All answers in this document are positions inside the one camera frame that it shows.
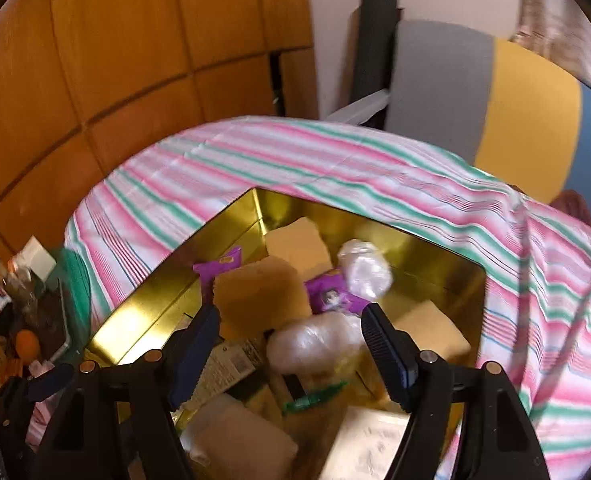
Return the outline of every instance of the table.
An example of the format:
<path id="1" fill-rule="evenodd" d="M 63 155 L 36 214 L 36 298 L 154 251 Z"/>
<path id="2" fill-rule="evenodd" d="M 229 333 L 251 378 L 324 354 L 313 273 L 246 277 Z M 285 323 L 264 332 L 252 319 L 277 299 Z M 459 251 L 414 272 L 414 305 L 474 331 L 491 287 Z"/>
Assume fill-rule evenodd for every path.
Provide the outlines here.
<path id="1" fill-rule="evenodd" d="M 254 186 L 402 228 L 482 264 L 478 364 L 519 391 L 551 478 L 591 464 L 591 229 L 459 157 L 358 126 L 246 117 L 150 146 L 75 211 L 65 247 L 90 277 L 96 330 L 201 225 Z M 438 477 L 448 478 L 455 448 Z"/>

